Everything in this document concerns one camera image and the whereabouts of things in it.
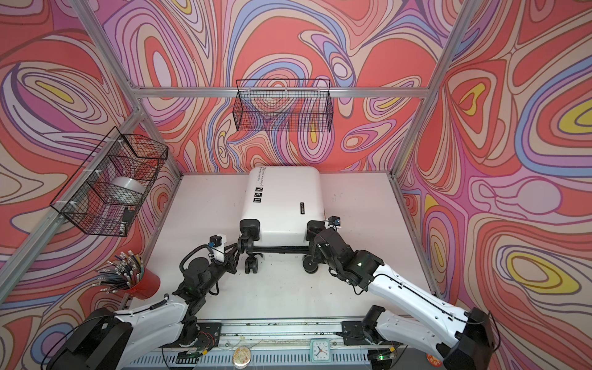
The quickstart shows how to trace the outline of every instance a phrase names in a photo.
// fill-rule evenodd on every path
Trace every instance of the analog clock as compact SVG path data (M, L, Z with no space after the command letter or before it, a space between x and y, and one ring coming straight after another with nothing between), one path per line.
M331 344L327 339L310 341L310 358L313 362L331 361Z

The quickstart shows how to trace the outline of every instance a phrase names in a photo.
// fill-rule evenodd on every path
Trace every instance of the red pen holder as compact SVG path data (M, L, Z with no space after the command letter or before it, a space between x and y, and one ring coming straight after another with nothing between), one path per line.
M136 297L141 300L147 300L152 297L158 291L160 287L160 278L156 274L146 268L144 268L144 276L138 284L135 284L128 290L122 292L128 293L132 297Z

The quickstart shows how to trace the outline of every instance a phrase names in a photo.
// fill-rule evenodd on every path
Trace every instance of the wire basket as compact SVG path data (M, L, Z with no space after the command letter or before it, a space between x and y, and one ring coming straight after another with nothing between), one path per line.
M146 136L120 133L64 206L58 210L54 198L52 207L85 234L126 236L168 151Z
M237 131L331 132L328 79L241 79L236 85Z

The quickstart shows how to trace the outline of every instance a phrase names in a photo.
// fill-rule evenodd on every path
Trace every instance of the psychedelic patterned wall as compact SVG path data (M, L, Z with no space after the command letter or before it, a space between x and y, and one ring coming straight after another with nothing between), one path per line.
M489 0L398 180L491 369L592 368L592 4Z
M144 106L182 172L248 172L257 165L389 170L419 99L355 98L330 133L236 131L232 99L149 98Z
M393 1L112 1L95 6L139 86L235 86L325 77L333 86L426 86L460 4ZM390 169L418 100L335 99L330 134L236 133L232 99L144 102L183 172L258 164Z
M234 86L277 70L327 76L336 86L387 86L409 76L426 86L460 4L117 0L94 7L138 86Z
M0 35L1 268L130 108L66 1L0 2ZM144 249L172 184L164 168L126 238L62 226L0 305L1 370L37 369L91 311L119 305L91 288L95 271L119 250Z

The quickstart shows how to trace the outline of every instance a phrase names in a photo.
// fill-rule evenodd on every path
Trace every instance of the white tabletop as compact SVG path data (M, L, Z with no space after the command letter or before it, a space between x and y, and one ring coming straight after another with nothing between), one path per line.
M179 262L211 235L239 237L247 175L184 176L147 267L160 277L152 298L134 299L132 307L153 303L176 290L183 280ZM353 250L366 249L418 287L428 290L416 251L385 173L321 174L326 215L341 217L339 233ZM196 256L205 256L200 251ZM364 316L371 305L394 313L398 307L329 275L326 265L307 274L301 255L270 254L258 274L245 275L244 259L236 275L220 279L220 295L208 295L197 314L203 320Z

